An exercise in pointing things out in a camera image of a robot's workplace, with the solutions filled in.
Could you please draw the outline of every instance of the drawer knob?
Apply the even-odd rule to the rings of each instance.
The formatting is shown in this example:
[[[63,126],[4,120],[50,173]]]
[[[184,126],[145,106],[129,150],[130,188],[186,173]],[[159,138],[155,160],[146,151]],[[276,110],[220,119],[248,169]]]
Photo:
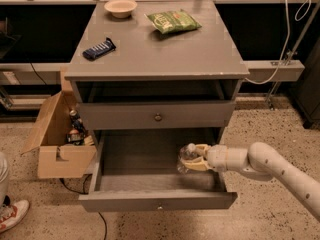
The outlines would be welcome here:
[[[157,113],[155,116],[154,116],[154,120],[156,120],[157,122],[160,122],[162,120],[162,116]]]

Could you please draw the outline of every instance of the chip bag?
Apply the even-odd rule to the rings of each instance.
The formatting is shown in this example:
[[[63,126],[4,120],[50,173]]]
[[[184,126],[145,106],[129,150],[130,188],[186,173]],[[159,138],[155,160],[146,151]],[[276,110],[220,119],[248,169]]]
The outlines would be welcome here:
[[[146,15],[162,34],[195,30],[201,27],[186,11],[167,11]]]

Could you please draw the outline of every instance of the bowl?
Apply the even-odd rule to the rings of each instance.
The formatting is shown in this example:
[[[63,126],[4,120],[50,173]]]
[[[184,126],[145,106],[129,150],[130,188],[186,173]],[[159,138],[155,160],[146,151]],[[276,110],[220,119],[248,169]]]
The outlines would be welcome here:
[[[129,17],[136,7],[137,3],[131,0],[114,0],[109,1],[104,5],[104,8],[108,12],[111,12],[114,17],[119,19]]]

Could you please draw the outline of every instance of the terrazzo floor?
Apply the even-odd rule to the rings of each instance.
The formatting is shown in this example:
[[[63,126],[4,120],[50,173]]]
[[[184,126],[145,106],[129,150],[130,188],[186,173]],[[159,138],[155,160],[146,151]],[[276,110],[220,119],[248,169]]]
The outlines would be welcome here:
[[[266,142],[289,162],[320,181],[320,130],[304,129],[303,119],[286,97],[273,98],[271,111],[261,98],[237,99],[222,144],[247,148]],[[0,123],[0,151],[11,165],[9,196],[27,199],[24,220],[0,239],[103,240],[104,223],[88,213],[78,195],[59,180],[37,178],[36,151],[20,154],[33,123]],[[82,179],[66,180],[81,191]],[[109,240],[320,239],[320,223],[275,179],[259,182],[224,173],[228,191],[238,198],[228,210],[102,213]]]

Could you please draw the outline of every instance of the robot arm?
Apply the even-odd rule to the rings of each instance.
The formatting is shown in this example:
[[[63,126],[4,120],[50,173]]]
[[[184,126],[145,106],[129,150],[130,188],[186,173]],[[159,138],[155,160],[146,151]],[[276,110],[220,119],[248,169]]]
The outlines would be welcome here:
[[[294,167],[271,146],[256,142],[249,149],[189,144],[180,151],[187,169],[236,171],[254,180],[279,180],[320,221],[320,183]]]

